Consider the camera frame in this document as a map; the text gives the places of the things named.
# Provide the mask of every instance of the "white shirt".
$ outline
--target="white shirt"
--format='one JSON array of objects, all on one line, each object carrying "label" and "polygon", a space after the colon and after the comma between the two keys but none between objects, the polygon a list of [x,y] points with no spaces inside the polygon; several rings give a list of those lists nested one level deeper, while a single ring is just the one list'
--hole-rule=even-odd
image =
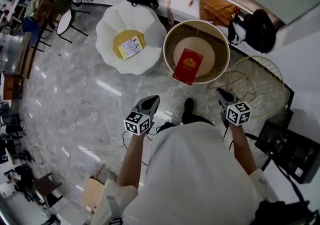
[{"label": "white shirt", "polygon": [[[126,225],[248,225],[264,198],[277,201],[262,171],[248,176],[220,133],[197,122],[156,135],[144,186],[124,208],[122,220]],[[91,224],[109,224],[104,221]]]}]

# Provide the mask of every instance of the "marble floor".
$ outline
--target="marble floor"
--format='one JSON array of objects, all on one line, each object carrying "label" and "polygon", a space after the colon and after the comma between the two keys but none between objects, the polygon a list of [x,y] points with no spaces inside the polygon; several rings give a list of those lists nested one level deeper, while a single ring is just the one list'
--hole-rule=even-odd
[{"label": "marble floor", "polygon": [[[123,119],[141,98],[160,96],[151,134],[165,121],[179,124],[188,97],[196,100],[197,114],[211,120],[222,135],[226,130],[220,119],[221,108],[215,90],[207,89],[206,84],[189,86],[174,80],[164,61],[155,71],[140,76],[120,74],[106,65],[95,48],[96,24],[106,7],[82,6],[81,9],[91,14],[78,14],[74,26],[89,36],[69,29],[64,35],[72,40],[69,43],[54,33],[46,33],[51,47],[40,46],[44,52],[36,53],[19,104],[27,135],[22,141],[35,159],[31,164],[35,176],[52,172],[53,178],[62,182],[59,191],[76,204],[81,202],[81,188],[87,178],[103,163],[107,168],[100,180],[116,178],[126,154]],[[229,68],[242,57],[231,50]],[[223,80],[221,78],[217,84],[223,84]],[[287,100],[286,92],[282,106]],[[252,119],[245,125],[245,131],[259,135],[265,120]],[[130,135],[125,133],[125,143],[129,140]],[[228,131],[226,146],[230,142]],[[148,139],[144,141],[142,160],[145,163],[149,161],[151,143]],[[254,151],[260,166],[266,156],[259,150]],[[146,169],[142,165],[141,186]]]}]

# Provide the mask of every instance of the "person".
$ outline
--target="person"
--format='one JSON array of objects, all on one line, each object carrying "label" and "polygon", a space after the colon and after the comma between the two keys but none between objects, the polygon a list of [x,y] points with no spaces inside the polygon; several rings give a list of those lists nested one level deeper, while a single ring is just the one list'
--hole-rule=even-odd
[{"label": "person", "polygon": [[99,204],[92,225],[248,225],[260,202],[278,200],[241,126],[229,123],[233,157],[215,126],[193,114],[192,99],[184,108],[183,125],[165,123],[154,137],[139,193],[146,134],[132,136],[117,183],[107,180],[107,202]]}]

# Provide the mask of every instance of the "gold wire basket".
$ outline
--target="gold wire basket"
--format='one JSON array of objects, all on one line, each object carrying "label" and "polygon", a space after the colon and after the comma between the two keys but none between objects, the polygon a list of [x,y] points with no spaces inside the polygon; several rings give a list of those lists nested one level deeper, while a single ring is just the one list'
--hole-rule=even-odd
[{"label": "gold wire basket", "polygon": [[252,118],[272,114],[284,96],[284,80],[278,67],[268,58],[248,56],[239,60],[227,72],[226,88],[240,102],[248,102]]}]

